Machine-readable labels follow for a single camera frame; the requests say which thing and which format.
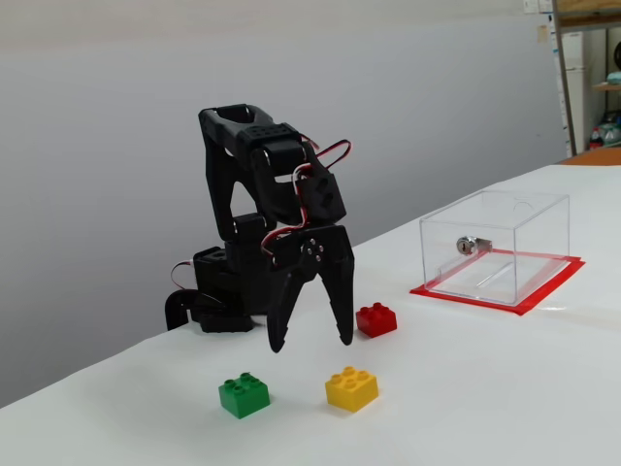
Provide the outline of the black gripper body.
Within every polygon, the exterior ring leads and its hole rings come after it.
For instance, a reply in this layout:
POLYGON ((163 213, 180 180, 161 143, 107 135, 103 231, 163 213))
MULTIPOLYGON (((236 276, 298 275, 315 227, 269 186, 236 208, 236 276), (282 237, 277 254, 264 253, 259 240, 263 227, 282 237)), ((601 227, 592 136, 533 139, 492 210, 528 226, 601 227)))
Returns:
POLYGON ((296 230, 273 244, 276 266, 301 274, 352 274, 354 256, 345 228, 330 224, 296 230))

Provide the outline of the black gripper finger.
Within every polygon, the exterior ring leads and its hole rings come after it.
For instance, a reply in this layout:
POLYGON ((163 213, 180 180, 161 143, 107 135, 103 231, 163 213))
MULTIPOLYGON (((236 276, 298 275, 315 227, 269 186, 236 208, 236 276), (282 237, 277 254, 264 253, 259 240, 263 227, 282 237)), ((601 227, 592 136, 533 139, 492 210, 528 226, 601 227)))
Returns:
POLYGON ((351 261, 328 263, 321 268, 319 275, 330 299, 340 339, 349 346, 354 331, 354 265, 351 261))
POLYGON ((275 262, 272 274, 272 291, 275 294, 267 318, 269 342, 273 352, 280 352, 284 346, 288 323, 302 288, 317 276, 320 277, 319 274, 301 274, 291 268, 279 268, 275 262))

